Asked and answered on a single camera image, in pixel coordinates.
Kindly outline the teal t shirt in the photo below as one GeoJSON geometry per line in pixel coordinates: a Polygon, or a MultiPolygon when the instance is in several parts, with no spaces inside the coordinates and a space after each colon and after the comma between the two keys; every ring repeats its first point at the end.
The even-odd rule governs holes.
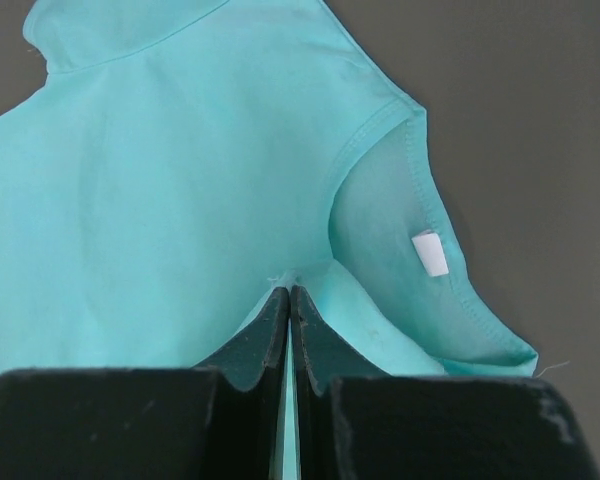
{"type": "Polygon", "coordinates": [[[0,374],[188,367],[301,286],[396,376],[529,376],[431,173],[427,113],[323,1],[38,1],[0,116],[0,374]]]}

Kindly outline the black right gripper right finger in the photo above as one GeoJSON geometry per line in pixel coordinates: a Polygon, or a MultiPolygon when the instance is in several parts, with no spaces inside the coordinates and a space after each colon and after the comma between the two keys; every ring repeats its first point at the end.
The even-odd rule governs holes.
{"type": "Polygon", "coordinates": [[[597,479],[566,400],[520,377],[396,377],[290,294],[304,479],[597,479]]]}

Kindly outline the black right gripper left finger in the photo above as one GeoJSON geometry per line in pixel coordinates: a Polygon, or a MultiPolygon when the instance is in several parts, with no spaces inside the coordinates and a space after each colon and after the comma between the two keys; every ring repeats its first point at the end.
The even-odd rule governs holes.
{"type": "Polygon", "coordinates": [[[0,479],[268,479],[288,293],[198,365],[0,375],[0,479]]]}

